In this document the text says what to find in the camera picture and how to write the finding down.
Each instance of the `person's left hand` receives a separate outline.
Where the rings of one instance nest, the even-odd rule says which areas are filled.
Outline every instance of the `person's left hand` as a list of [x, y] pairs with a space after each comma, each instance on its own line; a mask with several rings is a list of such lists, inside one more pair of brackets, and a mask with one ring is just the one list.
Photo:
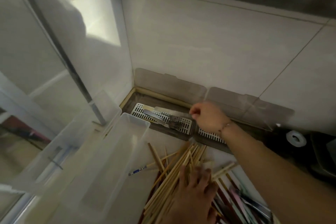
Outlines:
[[185, 166], [181, 167], [179, 188], [173, 205], [162, 224], [214, 224], [216, 211], [211, 208], [218, 185], [210, 181], [211, 170], [196, 167], [186, 185]]

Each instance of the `perforated drain insert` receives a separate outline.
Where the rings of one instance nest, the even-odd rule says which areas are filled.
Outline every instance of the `perforated drain insert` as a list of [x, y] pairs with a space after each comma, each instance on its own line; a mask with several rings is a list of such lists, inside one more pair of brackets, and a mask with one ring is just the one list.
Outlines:
[[[143, 106], [144, 106], [143, 104], [137, 103], [135, 105], [134, 109], [132, 110], [131, 115], [133, 115], [135, 117], [138, 117], [138, 118], [141, 118], [143, 120], [148, 120], [150, 122], [158, 124], [158, 122], [153, 120], [150, 116], [144, 114]], [[161, 118], [166, 118], [166, 116], [163, 116], [162, 114], [169, 115], [165, 112], [156, 112], [156, 111], [152, 111], [152, 112], [155, 113], [156, 115], [160, 116]], [[190, 119], [182, 118], [182, 117], [180, 118], [179, 121], [181, 121], [183, 123], [183, 127], [180, 128], [178, 131], [182, 132], [184, 134], [190, 135], [191, 125], [192, 125], [193, 121], [190, 120]]]
[[198, 130], [198, 133], [201, 135], [201, 136], [204, 136], [206, 138], [209, 138], [209, 139], [212, 139], [212, 140], [215, 140], [217, 142], [220, 142], [220, 143], [224, 143], [224, 140], [221, 139], [219, 136], [217, 136], [216, 134], [211, 134], [211, 133], [208, 133], [208, 132], [205, 132], [203, 129], [199, 129]]

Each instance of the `hand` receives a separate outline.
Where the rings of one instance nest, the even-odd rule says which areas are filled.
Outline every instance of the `hand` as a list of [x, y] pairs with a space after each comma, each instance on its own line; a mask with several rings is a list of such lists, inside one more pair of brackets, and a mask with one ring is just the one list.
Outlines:
[[201, 129], [218, 135], [221, 135], [223, 126], [231, 122], [219, 107], [210, 102], [194, 104], [189, 113]]
[[185, 166], [181, 167], [179, 188], [162, 224], [215, 224], [217, 213], [211, 208], [211, 202], [218, 185], [209, 184], [210, 175], [210, 169], [196, 167], [190, 175], [190, 183], [186, 185]]

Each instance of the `clear plastic container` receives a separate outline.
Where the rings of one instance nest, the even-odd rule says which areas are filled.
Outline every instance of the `clear plastic container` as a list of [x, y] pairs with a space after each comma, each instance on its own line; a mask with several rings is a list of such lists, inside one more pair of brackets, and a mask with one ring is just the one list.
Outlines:
[[[93, 100], [109, 125], [120, 117], [121, 109], [105, 93], [99, 93]], [[41, 195], [55, 172], [63, 170], [62, 164], [68, 156], [74, 154], [90, 136], [95, 128], [93, 121], [97, 118], [90, 104], [82, 110], [36, 158], [12, 181], [13, 188], [31, 194]]]
[[90, 222], [105, 219], [134, 160], [144, 149], [150, 123], [123, 113], [85, 170], [62, 194], [61, 203]]

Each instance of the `forearm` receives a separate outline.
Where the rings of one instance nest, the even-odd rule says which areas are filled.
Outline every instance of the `forearm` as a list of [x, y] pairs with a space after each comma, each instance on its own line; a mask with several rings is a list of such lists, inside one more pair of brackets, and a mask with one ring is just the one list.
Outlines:
[[222, 130], [222, 138], [283, 224], [335, 221], [334, 191], [269, 150], [235, 123]]

